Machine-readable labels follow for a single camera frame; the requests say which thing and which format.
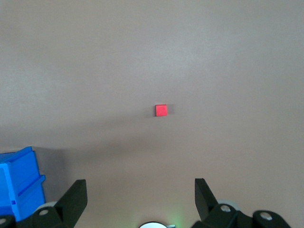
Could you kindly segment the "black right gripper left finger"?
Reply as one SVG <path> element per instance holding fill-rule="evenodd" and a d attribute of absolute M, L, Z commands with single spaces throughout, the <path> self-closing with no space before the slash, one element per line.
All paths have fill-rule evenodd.
<path fill-rule="evenodd" d="M 17 222 L 13 215 L 0 217 L 2 228 L 73 228 L 87 206 L 86 180 L 76 180 L 54 206 L 42 207 Z"/>

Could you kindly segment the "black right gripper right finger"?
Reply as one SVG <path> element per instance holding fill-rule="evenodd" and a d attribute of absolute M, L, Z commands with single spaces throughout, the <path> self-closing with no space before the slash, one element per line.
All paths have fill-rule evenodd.
<path fill-rule="evenodd" d="M 227 203 L 218 203 L 204 178 L 195 179 L 195 205 L 200 221 L 194 228 L 289 228 L 277 213 L 257 210 L 247 216 Z"/>

